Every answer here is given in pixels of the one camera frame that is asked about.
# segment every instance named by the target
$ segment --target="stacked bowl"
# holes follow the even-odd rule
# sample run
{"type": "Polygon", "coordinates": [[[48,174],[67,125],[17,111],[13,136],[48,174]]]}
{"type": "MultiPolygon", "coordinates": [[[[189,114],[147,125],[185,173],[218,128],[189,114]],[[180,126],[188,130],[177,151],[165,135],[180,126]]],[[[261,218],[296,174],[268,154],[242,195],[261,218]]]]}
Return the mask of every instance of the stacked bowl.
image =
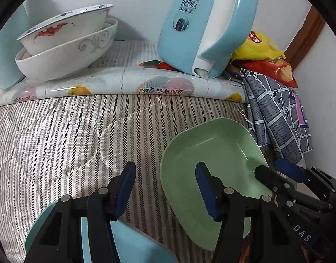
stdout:
{"type": "Polygon", "coordinates": [[[113,5],[97,5],[52,17],[20,35],[15,61],[33,80],[62,79],[87,68],[112,45],[118,21],[108,18],[113,5]]]}

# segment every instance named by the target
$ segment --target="metal screw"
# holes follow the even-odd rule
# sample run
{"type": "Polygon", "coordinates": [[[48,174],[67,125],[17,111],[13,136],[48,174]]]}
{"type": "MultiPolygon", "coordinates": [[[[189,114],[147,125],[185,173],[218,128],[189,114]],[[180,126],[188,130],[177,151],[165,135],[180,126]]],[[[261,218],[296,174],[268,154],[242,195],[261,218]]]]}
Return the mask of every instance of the metal screw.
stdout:
{"type": "Polygon", "coordinates": [[[67,202],[67,201],[69,201],[69,199],[70,199],[70,195],[63,195],[62,197],[61,197],[61,202],[67,202]]]}
{"type": "Polygon", "coordinates": [[[227,188],[224,189],[224,192],[231,195],[235,192],[235,190],[230,188],[230,187],[227,187],[227,188]]]}
{"type": "Polygon", "coordinates": [[[106,187],[102,187],[99,189],[99,194],[100,195],[104,195],[108,192],[108,189],[106,187]]]}
{"type": "Polygon", "coordinates": [[[270,198],[270,196],[268,196],[268,195],[262,195],[262,200],[264,201],[264,202],[270,202],[271,201],[271,198],[270,198]]]}
{"type": "Polygon", "coordinates": [[[291,208],[291,207],[293,207],[293,203],[291,201],[287,201],[286,202],[286,206],[289,207],[289,208],[291,208]]]}

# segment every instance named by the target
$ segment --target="blue kettle handle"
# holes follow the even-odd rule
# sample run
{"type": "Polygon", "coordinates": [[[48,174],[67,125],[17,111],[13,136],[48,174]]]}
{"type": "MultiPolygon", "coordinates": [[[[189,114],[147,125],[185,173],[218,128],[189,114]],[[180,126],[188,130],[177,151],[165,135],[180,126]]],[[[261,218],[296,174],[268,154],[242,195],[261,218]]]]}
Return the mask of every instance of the blue kettle handle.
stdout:
{"type": "Polygon", "coordinates": [[[213,76],[213,71],[220,71],[218,67],[225,68],[232,53],[247,39],[252,29],[257,6],[258,0],[236,0],[227,30],[214,45],[201,54],[204,59],[215,62],[209,72],[210,78],[216,77],[213,76]]]}

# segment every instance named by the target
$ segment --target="yellow chip bag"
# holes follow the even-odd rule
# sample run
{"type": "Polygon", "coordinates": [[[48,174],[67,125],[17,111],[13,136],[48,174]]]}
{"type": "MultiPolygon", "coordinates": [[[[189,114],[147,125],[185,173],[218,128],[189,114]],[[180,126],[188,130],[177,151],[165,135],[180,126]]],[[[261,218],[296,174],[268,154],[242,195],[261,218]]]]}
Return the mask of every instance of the yellow chip bag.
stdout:
{"type": "Polygon", "coordinates": [[[234,60],[274,60],[286,58],[276,43],[262,32],[251,31],[246,41],[232,54],[234,60]]]}

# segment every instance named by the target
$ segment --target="brown wooden trim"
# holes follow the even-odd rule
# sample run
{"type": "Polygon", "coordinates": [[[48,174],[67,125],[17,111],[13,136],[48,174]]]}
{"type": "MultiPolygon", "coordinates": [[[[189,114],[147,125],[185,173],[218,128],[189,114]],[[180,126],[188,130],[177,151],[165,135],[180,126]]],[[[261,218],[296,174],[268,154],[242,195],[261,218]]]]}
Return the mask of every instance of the brown wooden trim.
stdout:
{"type": "Polygon", "coordinates": [[[312,6],[302,28],[285,51],[286,61],[292,70],[301,63],[321,33],[326,21],[312,6]]]}

